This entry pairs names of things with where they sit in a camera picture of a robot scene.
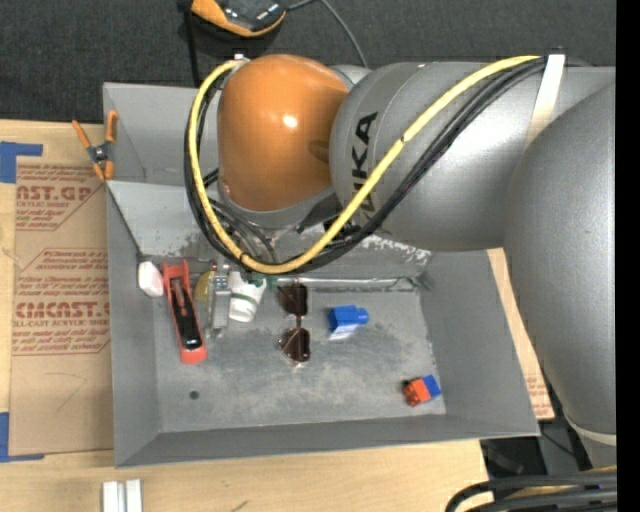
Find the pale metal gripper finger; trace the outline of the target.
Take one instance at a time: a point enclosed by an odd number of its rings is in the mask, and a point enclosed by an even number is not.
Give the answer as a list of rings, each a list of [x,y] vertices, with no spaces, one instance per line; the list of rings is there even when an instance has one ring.
[[[211,292],[211,327],[221,329],[227,326],[229,318],[231,289],[227,273],[215,273]]]

